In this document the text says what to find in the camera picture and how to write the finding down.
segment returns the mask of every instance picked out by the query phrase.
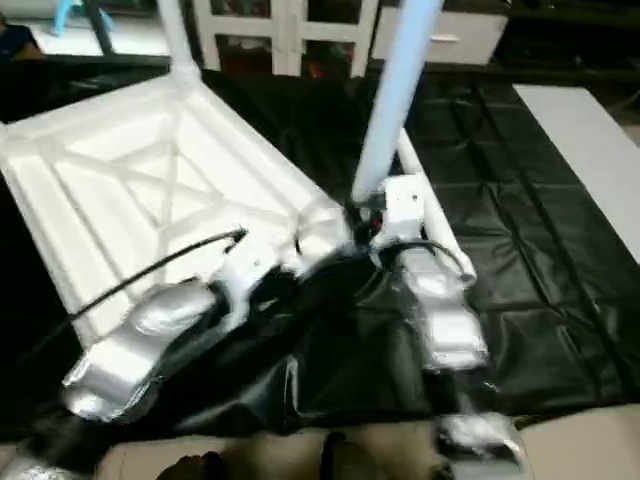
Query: black tarp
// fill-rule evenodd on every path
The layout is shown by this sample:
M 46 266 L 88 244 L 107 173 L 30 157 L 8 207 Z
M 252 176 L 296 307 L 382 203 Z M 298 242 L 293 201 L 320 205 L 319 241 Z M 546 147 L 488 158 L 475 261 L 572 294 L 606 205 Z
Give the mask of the black tarp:
M 0 119 L 161 73 L 3 67 Z M 376 78 L 318 83 L 207 73 L 205 80 L 330 195 L 347 197 Z M 638 266 L 513 88 L 423 82 L 407 129 L 478 271 L 468 301 L 480 316 L 505 411 L 545 416 L 640 401 Z M 3 321 L 12 333 L 0 342 L 3 364 L 12 365 L 63 310 L 9 194 L 1 198 L 2 255 L 15 267 L 3 279 Z M 16 301 L 25 290 L 38 301 Z M 68 331 L 7 374 L 33 376 L 0 398 L 0 438 L 25 432 L 26 418 L 55 398 L 55 384 L 77 352 Z M 418 359 L 415 335 L 384 285 L 364 305 L 328 305 L 305 318 L 282 309 L 252 319 L 170 381 L 131 435 L 286 433 L 425 418 L 432 392 L 425 391 Z

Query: white pipe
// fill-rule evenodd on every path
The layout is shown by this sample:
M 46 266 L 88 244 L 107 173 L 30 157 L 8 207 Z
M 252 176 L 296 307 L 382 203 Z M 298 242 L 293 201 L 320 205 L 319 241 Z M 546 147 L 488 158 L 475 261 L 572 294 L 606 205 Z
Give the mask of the white pipe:
M 182 71 L 197 69 L 191 57 L 187 29 L 180 9 L 180 0 L 158 0 L 158 8 L 167 42 L 169 43 L 171 68 Z
M 451 252 L 458 257 L 458 260 L 460 260 L 465 280 L 467 282 L 475 281 L 477 275 L 473 268 L 473 263 L 471 263 L 471 259 L 460 249 L 458 240 L 456 240 L 456 236 L 453 234 L 453 230 L 451 230 L 451 225 L 449 225 L 444 210 L 442 210 L 442 205 L 440 205 L 438 201 L 436 192 L 434 192 L 429 177 L 427 177 L 427 173 L 424 171 L 418 154 L 413 148 L 411 139 L 404 128 L 400 132 L 400 140 L 398 141 L 398 156 L 400 157 L 400 163 L 404 173 L 408 175 L 420 175 L 424 179 L 424 228 L 428 237 L 451 250 Z M 438 252 L 438 258 L 441 262 L 445 263 L 447 267 L 452 269 L 457 268 L 451 264 L 451 259 L 441 252 Z
M 405 0 L 382 74 L 351 196 L 364 202 L 389 174 L 443 0 Z

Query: cabinet drawer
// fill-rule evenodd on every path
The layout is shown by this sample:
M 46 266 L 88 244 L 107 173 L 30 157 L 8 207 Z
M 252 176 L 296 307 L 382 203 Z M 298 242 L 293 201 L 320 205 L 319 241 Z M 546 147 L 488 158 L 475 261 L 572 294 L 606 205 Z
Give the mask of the cabinet drawer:
M 397 8 L 382 9 L 371 55 L 374 59 L 386 60 L 397 17 Z M 506 24 L 507 18 L 502 15 L 442 12 L 425 60 L 484 65 L 491 60 Z

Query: black wire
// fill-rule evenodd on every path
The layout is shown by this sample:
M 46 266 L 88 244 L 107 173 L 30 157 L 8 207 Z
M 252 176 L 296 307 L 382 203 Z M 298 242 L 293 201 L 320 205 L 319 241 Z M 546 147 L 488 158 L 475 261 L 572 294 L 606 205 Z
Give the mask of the black wire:
M 448 249 L 441 243 L 436 242 L 435 240 L 426 239 L 426 240 L 401 241 L 398 243 L 394 243 L 393 245 L 390 245 L 388 247 L 384 247 L 378 252 L 378 256 L 383 261 L 383 263 L 386 263 L 388 261 L 386 258 L 387 255 L 391 257 L 390 260 L 395 260 L 395 258 L 402 252 L 406 250 L 413 250 L 416 248 L 424 248 L 426 250 L 429 250 L 432 254 L 435 254 L 435 252 L 433 251 L 434 248 L 436 250 L 439 250 L 440 252 L 444 253 L 447 257 L 449 257 L 451 260 L 453 260 L 453 262 L 456 264 L 456 266 L 460 270 L 460 278 L 462 279 L 463 282 L 467 282 L 470 280 L 468 278 L 468 275 L 465 273 L 464 266 L 462 265 L 462 262 L 460 261 L 458 256 L 455 253 L 453 253 L 450 249 Z
M 172 253 L 170 255 L 167 255 L 163 259 L 158 260 L 157 262 L 149 265 L 147 268 L 145 268 L 143 270 L 140 270 L 138 273 L 126 278 L 125 280 L 120 282 L 115 287 L 110 288 L 109 290 L 104 292 L 102 295 L 100 295 L 98 298 L 96 298 L 95 300 L 91 301 L 90 303 L 88 303 L 87 305 L 82 307 L 76 313 L 73 313 L 73 314 L 69 315 L 68 317 L 66 317 L 63 321 L 61 321 L 58 325 L 56 325 L 49 332 L 49 334 L 45 335 L 29 352 L 27 352 L 22 357 L 20 357 L 18 359 L 16 365 L 19 365 L 20 363 L 23 363 L 24 361 L 26 361 L 29 358 L 33 357 L 35 354 L 40 352 L 45 346 L 47 346 L 47 344 L 51 340 L 53 340 L 58 335 L 60 335 L 64 331 L 64 329 L 67 328 L 69 325 L 71 325 L 74 321 L 76 321 L 77 319 L 79 319 L 83 315 L 86 315 L 89 311 L 93 310 L 98 305 L 100 305 L 101 303 L 105 302 L 106 300 L 108 300 L 109 298 L 114 296 L 116 293 L 121 292 L 122 290 L 127 288 L 132 283 L 137 282 L 142 277 L 145 277 L 145 276 L 149 275 L 150 273 L 156 271 L 159 268 L 164 267 L 168 263 L 170 263 L 170 262 L 172 262 L 172 261 L 174 261 L 174 260 L 176 260 L 176 259 L 178 259 L 180 257 L 184 257 L 185 255 L 193 252 L 194 250 L 198 250 L 198 249 L 200 249 L 202 247 L 205 247 L 205 246 L 210 245 L 210 244 L 215 243 L 215 242 L 219 242 L 220 240 L 224 240 L 226 238 L 233 238 L 233 240 L 235 242 L 238 242 L 245 234 L 246 234 L 246 230 L 240 228 L 240 229 L 237 229 L 237 230 L 232 230 L 230 232 L 221 233 L 221 234 L 218 234 L 218 235 L 213 235 L 211 237 L 207 237 L 207 238 L 205 238 L 203 240 L 200 240 L 199 242 L 192 243 L 191 245 L 188 245 L 188 246 L 178 250 L 177 252 L 174 252 L 174 253 Z

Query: chair leg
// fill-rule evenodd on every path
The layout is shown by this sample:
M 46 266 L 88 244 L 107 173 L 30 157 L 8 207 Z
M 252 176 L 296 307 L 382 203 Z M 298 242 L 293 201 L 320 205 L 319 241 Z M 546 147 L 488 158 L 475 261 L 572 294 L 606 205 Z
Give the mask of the chair leg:
M 64 34 L 64 29 L 67 25 L 69 13 L 73 8 L 73 0 L 60 0 L 58 4 L 58 10 L 56 11 L 55 24 L 53 27 L 53 34 L 57 37 L 61 37 Z
M 102 21 L 104 22 L 105 27 L 107 27 L 107 30 L 112 32 L 114 28 L 114 23 L 111 16 L 102 9 L 100 9 L 100 16 L 102 17 Z

